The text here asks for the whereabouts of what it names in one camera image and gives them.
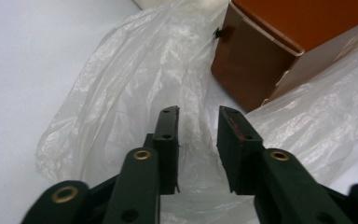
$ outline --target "screw hole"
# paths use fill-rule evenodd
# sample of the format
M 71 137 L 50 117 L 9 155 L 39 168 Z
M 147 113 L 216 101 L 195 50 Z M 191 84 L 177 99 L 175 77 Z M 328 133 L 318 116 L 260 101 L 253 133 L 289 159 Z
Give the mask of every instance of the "screw hole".
M 138 219 L 138 216 L 138 211 L 136 211 L 135 209 L 129 209 L 121 214 L 121 220 L 130 223 Z
M 74 186 L 65 186 L 57 189 L 51 200 L 55 203 L 67 203 L 75 198 L 78 193 L 78 189 Z
M 135 158 L 138 161 L 147 160 L 151 156 L 152 154 L 146 150 L 139 150 L 133 154 L 133 158 Z
M 336 221 L 327 213 L 324 212 L 318 212 L 316 214 L 316 218 L 318 218 L 319 221 L 321 221 L 323 224 L 335 224 Z
M 273 151 L 273 152 L 271 152 L 270 156 L 278 161 L 288 161 L 289 160 L 289 156 L 286 153 L 280 152 L 280 151 Z

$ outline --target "brown box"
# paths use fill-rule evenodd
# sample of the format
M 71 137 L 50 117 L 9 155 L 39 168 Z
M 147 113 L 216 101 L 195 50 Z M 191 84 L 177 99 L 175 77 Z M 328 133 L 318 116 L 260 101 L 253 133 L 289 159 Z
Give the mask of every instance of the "brown box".
M 251 111 L 358 47 L 358 0 L 232 0 L 212 73 Z

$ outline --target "clear plastic bag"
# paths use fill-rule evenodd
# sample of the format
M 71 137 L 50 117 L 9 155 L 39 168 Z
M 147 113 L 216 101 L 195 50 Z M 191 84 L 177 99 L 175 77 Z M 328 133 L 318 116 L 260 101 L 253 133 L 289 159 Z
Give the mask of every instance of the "clear plastic bag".
M 127 18 L 91 55 L 37 148 L 38 171 L 91 187 L 116 175 L 178 105 L 180 194 L 162 223 L 258 223 L 252 197 L 230 194 L 215 147 L 218 106 L 239 108 L 214 81 L 213 31 L 227 0 L 179 0 Z M 292 151 L 322 183 L 358 140 L 358 52 L 246 116 L 266 147 Z

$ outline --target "crumpled plastic sheet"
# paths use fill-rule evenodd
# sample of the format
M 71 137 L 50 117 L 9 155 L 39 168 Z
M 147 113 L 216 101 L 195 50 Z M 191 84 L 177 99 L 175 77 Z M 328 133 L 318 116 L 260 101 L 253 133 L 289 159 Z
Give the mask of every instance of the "crumpled plastic sheet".
M 93 187 L 178 105 L 181 193 L 161 197 L 161 223 L 258 223 L 253 197 L 229 193 L 215 146 L 218 106 L 241 110 L 210 71 L 226 9 L 227 0 L 172 1 L 110 32 L 43 134 L 38 171 Z M 246 117 L 266 147 L 291 151 L 328 185 L 358 142 L 358 50 Z

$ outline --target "white tabletop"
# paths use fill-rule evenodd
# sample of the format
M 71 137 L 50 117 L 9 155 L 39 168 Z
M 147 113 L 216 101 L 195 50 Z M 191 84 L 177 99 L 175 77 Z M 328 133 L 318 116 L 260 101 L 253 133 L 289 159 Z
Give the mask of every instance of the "white tabletop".
M 102 38 L 140 11 L 131 0 L 0 1 L 0 224 L 20 223 L 49 188 L 37 142 Z

